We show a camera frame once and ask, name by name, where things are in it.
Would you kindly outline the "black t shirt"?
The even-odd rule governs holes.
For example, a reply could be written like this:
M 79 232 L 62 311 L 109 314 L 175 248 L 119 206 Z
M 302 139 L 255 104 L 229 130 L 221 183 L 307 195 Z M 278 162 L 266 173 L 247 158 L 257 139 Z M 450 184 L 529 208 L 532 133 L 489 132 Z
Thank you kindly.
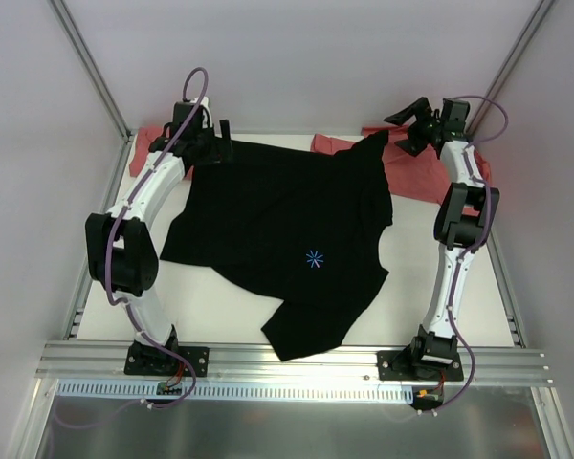
M 387 142 L 378 132 L 330 155 L 234 142 L 230 161 L 194 167 L 162 259 L 278 299 L 262 333 L 282 361 L 341 346 L 388 275 Z

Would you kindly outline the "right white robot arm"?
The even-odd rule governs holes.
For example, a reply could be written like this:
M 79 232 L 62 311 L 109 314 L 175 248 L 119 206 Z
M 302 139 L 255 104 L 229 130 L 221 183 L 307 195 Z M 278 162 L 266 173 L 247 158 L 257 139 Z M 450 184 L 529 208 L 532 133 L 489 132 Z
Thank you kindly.
M 439 261 L 430 307 L 411 343 L 387 365 L 420 380 L 461 366 L 457 322 L 463 290 L 475 255 L 487 242 L 500 198 L 498 189 L 483 177 L 474 142 L 465 133 L 468 100 L 445 98 L 442 108 L 434 110 L 421 97 L 385 118 L 396 126 L 412 120 L 408 137 L 397 145 L 412 157 L 432 147 L 450 178 L 433 226 Z

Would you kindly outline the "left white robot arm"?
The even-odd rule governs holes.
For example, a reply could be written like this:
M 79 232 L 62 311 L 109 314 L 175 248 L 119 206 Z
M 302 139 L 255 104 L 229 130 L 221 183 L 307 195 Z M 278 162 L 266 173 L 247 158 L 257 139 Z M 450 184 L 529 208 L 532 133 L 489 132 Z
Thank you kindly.
M 175 328 L 154 284 L 159 255 L 150 230 L 174 187 L 196 164 L 217 164 L 231 153 L 229 123 L 215 136 L 206 96 L 175 103 L 172 122 L 142 155 L 140 171 L 125 194 L 104 213 L 85 221 L 88 270 L 110 305 L 121 305 L 134 329 L 134 341 L 149 347 L 146 362 L 159 374 L 179 365 Z

